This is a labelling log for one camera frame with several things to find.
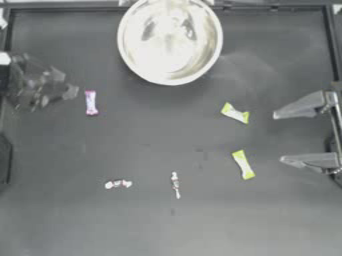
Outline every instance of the white object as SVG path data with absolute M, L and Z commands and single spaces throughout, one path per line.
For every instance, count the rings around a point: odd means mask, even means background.
M 220 110 L 220 113 L 224 116 L 231 117 L 235 120 L 240 121 L 242 123 L 248 124 L 250 112 L 238 111 L 228 102 L 225 102 Z
M 132 184 L 133 183 L 127 180 L 115 180 L 115 181 L 108 181 L 104 184 L 104 188 L 105 189 L 120 188 L 120 187 L 129 188 L 132 186 Z
M 242 178 L 244 180 L 252 179 L 255 177 L 255 173 L 248 164 L 248 160 L 243 150 L 239 150 L 232 153 L 234 160 L 236 161 L 240 170 L 242 170 Z
M 84 94 L 87 103 L 85 114 L 88 116 L 95 116 L 99 114 L 99 110 L 96 109 L 96 91 L 85 91 Z
M 180 199 L 180 193 L 179 193 L 179 179 L 177 179 L 177 174 L 176 174 L 176 172 L 172 172 L 171 181 L 172 181 L 172 189 L 176 191 L 176 199 Z
M 0 65 L 8 66 L 10 63 L 10 57 L 6 52 L 0 52 Z
M 332 12 L 336 15 L 342 10 L 342 4 L 332 4 Z
M 4 29 L 6 25 L 8 25 L 8 22 L 4 19 L 4 9 L 0 8 L 0 28 Z

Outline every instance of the yellow-green snack wrapper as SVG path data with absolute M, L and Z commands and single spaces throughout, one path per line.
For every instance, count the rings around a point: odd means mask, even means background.
M 250 112 L 238 111 L 228 102 L 225 102 L 220 110 L 220 113 L 224 116 L 231 117 L 235 120 L 240 121 L 242 123 L 248 124 Z
M 247 158 L 246 158 L 246 155 L 244 155 L 244 151 L 239 150 L 239 151 L 234 152 L 232 157 L 234 157 L 234 160 L 236 161 L 236 163 L 240 167 L 242 178 L 244 180 L 248 180 L 248 179 L 254 178 L 255 173 L 254 173 L 254 171 L 250 167 L 250 164 L 248 164 L 248 161 L 247 161 Z

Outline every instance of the white candy wrapper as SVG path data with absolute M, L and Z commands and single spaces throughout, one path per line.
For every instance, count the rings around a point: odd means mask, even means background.
M 129 188 L 132 186 L 132 182 L 127 180 L 113 180 L 108 181 L 104 184 L 105 189 L 112 189 L 112 188 Z
M 176 172 L 172 172 L 171 181 L 172 181 L 172 189 L 176 191 L 176 199 L 179 199 L 179 198 L 180 198 L 180 193 L 179 193 L 179 179 L 177 179 L 177 174 L 176 174 Z
M 96 91 L 89 90 L 89 91 L 85 91 L 84 94 L 85 94 L 85 103 L 87 103 L 85 114 L 88 116 L 99 115 L 99 110 L 96 109 Z
M 220 110 L 220 113 L 224 116 L 231 117 L 235 120 L 240 121 L 242 123 L 248 124 L 250 112 L 238 111 L 228 102 L 225 102 Z
M 242 178 L 244 180 L 252 179 L 255 177 L 255 173 L 250 167 L 248 160 L 244 155 L 244 151 L 239 150 L 239 151 L 234 152 L 232 157 L 240 167 Z

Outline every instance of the debris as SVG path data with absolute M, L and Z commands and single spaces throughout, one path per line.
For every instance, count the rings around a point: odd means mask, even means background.
M 232 153 L 234 160 L 236 161 L 240 170 L 242 170 L 242 178 L 248 180 L 255 177 L 255 173 L 250 167 L 248 160 L 244 155 L 244 151 L 239 150 Z
M 113 180 L 113 181 L 108 181 L 104 184 L 104 188 L 105 189 L 112 189 L 112 188 L 129 188 L 132 186 L 132 182 L 127 181 L 127 180 Z
M 180 193 L 179 193 L 179 179 L 177 179 L 177 174 L 176 174 L 176 172 L 172 172 L 171 181 L 172 181 L 172 189 L 176 191 L 176 199 L 179 199 L 179 198 L 180 198 Z
M 9 64 L 5 95 L 14 109 L 33 112 L 76 98 L 79 87 L 68 83 L 65 73 L 26 53 L 9 56 L 1 52 L 0 63 Z
M 238 111 L 228 102 L 225 102 L 225 104 L 220 110 L 220 113 L 224 116 L 236 119 L 242 123 L 248 124 L 250 112 Z
M 88 116 L 95 116 L 99 114 L 99 110 L 96 109 L 96 91 L 88 90 L 84 92 L 84 94 L 85 94 L 85 103 L 87 103 L 85 114 Z

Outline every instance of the stainless steel bowl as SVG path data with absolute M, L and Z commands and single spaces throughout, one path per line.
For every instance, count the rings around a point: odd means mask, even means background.
M 199 78 L 221 45 L 219 19 L 200 0 L 139 0 L 119 25 L 121 58 L 156 84 L 180 85 Z

